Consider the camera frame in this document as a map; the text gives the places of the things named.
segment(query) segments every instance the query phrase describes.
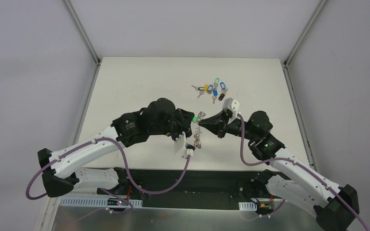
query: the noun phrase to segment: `key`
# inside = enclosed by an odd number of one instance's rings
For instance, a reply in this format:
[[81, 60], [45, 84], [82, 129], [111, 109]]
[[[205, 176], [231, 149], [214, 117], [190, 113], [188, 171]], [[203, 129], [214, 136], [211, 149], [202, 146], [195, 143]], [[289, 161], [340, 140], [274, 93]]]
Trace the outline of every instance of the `key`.
[[209, 87], [208, 87], [208, 90], [206, 90], [206, 92], [210, 95], [212, 93], [212, 90], [213, 90], [213, 85], [210, 84]]
[[219, 83], [219, 78], [216, 78], [213, 84], [213, 87], [215, 87], [215, 90], [218, 88], [218, 83]]
[[225, 85], [224, 82], [221, 82], [221, 88], [222, 88], [222, 90], [225, 90], [226, 89], [226, 85]]
[[203, 95], [204, 93], [205, 93], [204, 91], [200, 90], [200, 91], [199, 91], [198, 98], [199, 98], [201, 95]]
[[223, 94], [223, 93], [222, 93], [222, 94], [219, 96], [219, 99], [218, 99], [218, 100], [219, 100], [219, 101], [222, 101], [224, 97], [225, 97], [225, 94]]

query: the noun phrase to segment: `black end cap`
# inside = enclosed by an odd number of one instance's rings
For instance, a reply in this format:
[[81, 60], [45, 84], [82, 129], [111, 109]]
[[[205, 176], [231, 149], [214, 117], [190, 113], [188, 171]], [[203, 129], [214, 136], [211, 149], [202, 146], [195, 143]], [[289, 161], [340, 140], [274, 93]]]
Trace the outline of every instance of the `black end cap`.
[[[357, 214], [359, 214], [358, 194], [350, 185], [346, 185], [339, 193]], [[355, 216], [338, 198], [331, 199], [325, 208], [314, 206], [316, 221], [325, 231], [346, 231], [354, 221]]]
[[44, 149], [38, 151], [39, 165], [40, 165], [41, 168], [43, 168], [45, 165], [47, 165], [49, 163], [49, 157], [52, 156], [51, 153], [52, 152], [47, 148], [44, 148]]
[[63, 196], [71, 192], [74, 184], [67, 179], [62, 179], [53, 175], [51, 171], [42, 174], [43, 186], [48, 197]]

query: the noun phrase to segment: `white wall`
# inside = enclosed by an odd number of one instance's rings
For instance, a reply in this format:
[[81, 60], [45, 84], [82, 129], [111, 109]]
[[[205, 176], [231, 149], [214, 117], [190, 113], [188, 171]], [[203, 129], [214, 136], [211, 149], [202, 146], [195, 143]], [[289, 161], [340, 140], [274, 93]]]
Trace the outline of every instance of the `white wall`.
[[291, 77], [320, 172], [357, 189], [370, 225], [370, 0], [330, 1]]
[[99, 56], [278, 58], [319, 0], [72, 0]]
[[37, 151], [68, 146], [93, 71], [60, 0], [0, 0], [0, 230], [34, 230]]

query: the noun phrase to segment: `gray wall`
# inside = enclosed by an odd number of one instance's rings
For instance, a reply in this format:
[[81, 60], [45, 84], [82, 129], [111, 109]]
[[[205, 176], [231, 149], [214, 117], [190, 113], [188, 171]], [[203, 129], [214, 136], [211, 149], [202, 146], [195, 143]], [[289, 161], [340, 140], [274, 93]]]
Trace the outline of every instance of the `gray wall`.
[[0, 230], [34, 230], [45, 201], [25, 197], [36, 152], [69, 145], [93, 72], [60, 0], [0, 0]]
[[331, 0], [290, 73], [320, 172], [357, 189], [370, 225], [370, 0]]

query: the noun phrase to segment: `metal frame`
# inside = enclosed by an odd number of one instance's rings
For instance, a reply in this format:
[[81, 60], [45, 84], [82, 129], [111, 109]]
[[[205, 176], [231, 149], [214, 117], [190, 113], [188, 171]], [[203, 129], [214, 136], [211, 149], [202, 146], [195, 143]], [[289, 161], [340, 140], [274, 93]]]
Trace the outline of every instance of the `metal frame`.
[[289, 68], [289, 65], [291, 61], [293, 60], [293, 58], [295, 57], [298, 49], [304, 43], [305, 38], [308, 36], [311, 29], [314, 27], [315, 22], [317, 21], [318, 17], [321, 15], [322, 10], [324, 9], [324, 7], [329, 1], [330, 0], [320, 0], [316, 9], [313, 11], [313, 14], [311, 14], [310, 19], [308, 20], [307, 24], [304, 26], [303, 31], [301, 32], [299, 38], [297, 39], [296, 43], [293, 46], [293, 49], [291, 50], [290, 54], [287, 56], [286, 61], [284, 62], [287, 68]]
[[283, 67], [284, 78], [286, 79], [287, 87], [289, 89], [291, 102], [293, 103], [293, 109], [294, 109], [294, 112], [296, 114], [297, 123], [299, 125], [299, 130], [300, 130], [301, 138], [303, 140], [305, 153], [307, 154], [308, 164], [310, 165], [310, 167], [312, 167], [314, 169], [314, 171], [317, 172], [317, 166], [314, 162], [313, 152], [311, 151], [311, 148], [310, 148], [310, 142], [308, 141], [307, 132], [305, 131], [303, 117], [302, 117], [301, 111], [300, 111], [300, 105], [299, 105], [299, 102], [297, 100], [297, 93], [294, 90], [293, 83], [290, 79], [288, 68], [286, 68], [286, 66], [284, 64], [282, 64], [282, 67]]
[[[97, 80], [98, 72], [99, 72], [100, 65], [101, 65], [101, 60], [98, 57], [97, 52], [95, 51], [89, 37], [87, 36], [87, 33], [84, 30], [84, 27], [83, 27], [78, 15], [77, 15], [75, 9], [74, 9], [71, 1], [70, 0], [62, 0], [62, 2], [64, 4], [64, 7], [65, 7], [67, 13], [70, 16], [70, 19], [71, 19], [73, 25], [75, 26], [78, 34], [80, 35], [81, 40], [83, 41], [84, 45], [86, 46], [88, 52], [90, 53], [90, 56], [92, 57], [95, 65], [96, 65], [96, 69], [94, 71], [93, 78], [92, 78], [91, 83], [89, 85], [81, 114], [78, 118], [78, 124], [77, 124], [76, 130], [75, 130], [74, 135], [71, 139], [70, 145], [73, 145], [73, 144], [77, 143], [77, 141], [79, 139], [79, 136], [80, 136], [81, 129], [83, 127], [84, 118], [86, 116], [87, 109], [88, 109], [89, 102], [90, 102], [90, 98], [92, 96], [94, 85], [95, 85], [95, 82]], [[326, 4], [328, 2], [329, 2], [329, 0], [320, 0], [316, 9], [313, 11], [313, 14], [311, 15], [310, 19], [308, 20], [307, 24], [305, 25], [303, 31], [301, 32], [300, 36], [298, 37], [296, 43], [294, 44], [294, 47], [292, 48], [291, 52], [289, 53], [287, 59], [282, 64], [284, 76], [285, 76], [286, 83], [287, 83], [288, 88], [289, 88], [291, 101], [293, 103], [293, 108], [294, 108], [294, 111], [296, 113], [297, 122], [299, 124], [300, 133], [301, 133], [303, 143], [304, 143], [304, 147], [305, 147], [305, 150], [306, 150], [308, 162], [309, 162], [310, 166], [315, 171], [317, 171], [317, 167], [315, 165], [313, 153], [311, 152], [311, 148], [310, 148], [310, 144], [309, 144], [309, 141], [308, 141], [307, 133], [305, 131], [303, 118], [302, 118], [301, 112], [300, 112], [300, 105], [299, 105], [299, 102], [297, 100], [297, 94], [294, 91], [294, 86], [293, 86], [293, 83], [292, 83], [290, 75], [289, 75], [289, 65], [292, 62], [292, 60], [294, 59], [294, 57], [295, 57], [297, 51], [299, 50], [299, 48], [304, 43], [306, 37], [310, 33], [311, 29], [315, 25], [316, 20], [318, 19], [322, 10], [324, 9], [324, 7], [326, 6]], [[56, 212], [57, 212], [58, 206], [60, 205], [60, 202], [61, 202], [61, 198], [47, 197], [44, 208], [43, 208], [42, 213], [41, 213], [41, 216], [39, 218], [39, 222], [37, 223], [37, 227], [36, 227], [35, 230], [37, 230], [37, 231], [49, 231], [49, 230], [52, 229], [54, 218], [56, 216]]]
[[84, 45], [86, 46], [87, 50], [89, 51], [90, 55], [92, 56], [94, 62], [97, 66], [100, 65], [100, 59], [97, 55], [97, 52], [95, 51], [92, 43], [90, 42], [89, 37], [87, 36], [86, 31], [84, 30], [83, 25], [81, 24], [81, 21], [79, 17], [77, 16], [76, 11], [74, 10], [73, 5], [71, 4], [70, 0], [62, 0], [65, 9], [67, 13], [70, 16], [70, 19], [73, 23], [73, 25], [76, 27], [77, 32], [79, 33], [81, 40], [83, 40]]

